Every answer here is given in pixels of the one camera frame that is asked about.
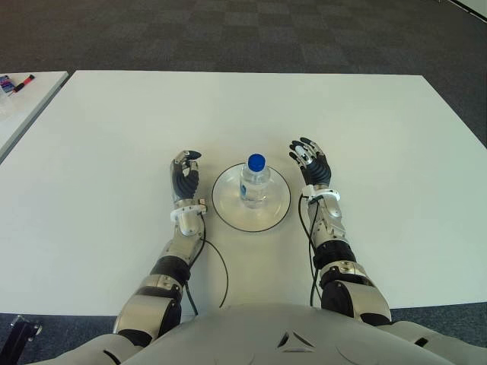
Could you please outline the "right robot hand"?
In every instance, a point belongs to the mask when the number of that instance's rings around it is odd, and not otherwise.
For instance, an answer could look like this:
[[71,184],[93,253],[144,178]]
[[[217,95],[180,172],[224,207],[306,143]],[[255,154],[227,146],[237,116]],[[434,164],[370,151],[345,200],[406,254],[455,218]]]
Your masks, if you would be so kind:
[[300,137],[289,147],[288,154],[298,165],[306,185],[329,187],[332,171],[320,146],[309,138]]

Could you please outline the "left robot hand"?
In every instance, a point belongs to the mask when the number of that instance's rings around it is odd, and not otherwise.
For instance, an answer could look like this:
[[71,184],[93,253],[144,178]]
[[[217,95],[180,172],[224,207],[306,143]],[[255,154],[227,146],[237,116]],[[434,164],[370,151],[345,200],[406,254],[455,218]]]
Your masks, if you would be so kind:
[[193,199],[199,186],[198,151],[181,151],[170,164],[173,202]]

